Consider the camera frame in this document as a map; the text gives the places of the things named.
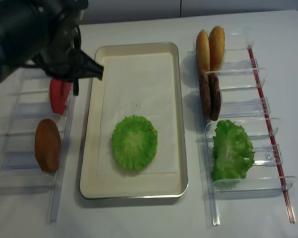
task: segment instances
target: food ingredient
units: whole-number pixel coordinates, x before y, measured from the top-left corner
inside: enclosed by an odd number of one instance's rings
[[[208,34],[201,30],[196,40],[196,60],[199,71],[210,71],[210,47]]]
[[[209,116],[211,113],[211,97],[209,88],[209,78],[207,72],[202,70],[199,74],[199,90],[202,100],[203,114]]]
[[[128,171],[141,171],[155,157],[157,131],[145,117],[125,117],[116,125],[112,147],[116,162]]]
[[[56,124],[51,119],[41,120],[35,132],[34,154],[42,171],[57,171],[60,150],[61,137]]]
[[[216,26],[209,35],[210,71],[220,69],[225,53],[225,33],[223,28]]]
[[[230,120],[220,120],[213,136],[213,181],[244,179],[254,163],[253,144],[245,129]]]
[[[52,111],[62,115],[66,108],[72,84],[52,78],[50,82],[50,103]]]
[[[221,93],[219,79],[215,73],[209,74],[209,88],[211,97],[210,119],[218,120],[221,110]]]

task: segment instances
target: tray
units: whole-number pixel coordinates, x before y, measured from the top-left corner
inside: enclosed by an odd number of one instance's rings
[[[47,223],[58,216],[75,104],[75,98],[69,96],[64,114],[54,114],[49,102],[50,80],[41,70],[20,69],[0,85],[0,194],[50,190]],[[34,156],[36,127],[46,118],[56,123],[62,139],[55,174],[42,172]]]
[[[210,121],[203,116],[200,97],[196,114],[197,141],[204,201],[208,217],[214,226],[220,225],[218,199],[244,199],[283,195],[290,223],[296,218],[288,195],[288,190],[296,181],[295,176],[285,176],[280,147],[275,135],[281,124],[280,119],[270,118],[268,99],[262,87],[266,80],[266,69],[259,68],[253,55],[253,41],[249,29],[225,33],[225,59],[221,70],[215,71],[219,78],[222,106],[219,120],[230,119],[245,128],[255,151],[255,163],[245,179],[212,180],[213,136],[218,121]],[[196,87],[199,95],[198,70],[195,46],[192,52],[196,72]]]
[[[178,49],[173,43],[105,46],[96,61],[79,188],[88,199],[172,198],[188,185]],[[148,118],[158,131],[154,160],[139,174],[119,168],[111,135],[124,117]]]

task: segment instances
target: brown patty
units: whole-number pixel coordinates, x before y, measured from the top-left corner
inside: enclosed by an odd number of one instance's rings
[[[219,79],[215,73],[209,74],[209,88],[211,95],[211,113],[210,119],[217,120],[221,110],[221,93]]]
[[[202,72],[200,73],[199,83],[203,114],[209,116],[211,112],[211,99],[209,89],[209,78],[205,70],[202,70]]]

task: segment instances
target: parchment paper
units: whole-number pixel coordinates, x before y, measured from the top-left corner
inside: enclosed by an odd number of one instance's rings
[[[111,137],[124,117],[146,117],[158,131],[157,154],[141,174],[176,172],[179,160],[171,54],[108,57],[98,176],[119,175]]]

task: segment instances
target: white wall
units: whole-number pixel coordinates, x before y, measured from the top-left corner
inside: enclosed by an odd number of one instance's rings
[[[180,0],[89,0],[83,24],[180,16]]]
[[[83,24],[285,9],[298,0],[89,0]]]
[[[297,9],[298,0],[182,0],[181,16]]]

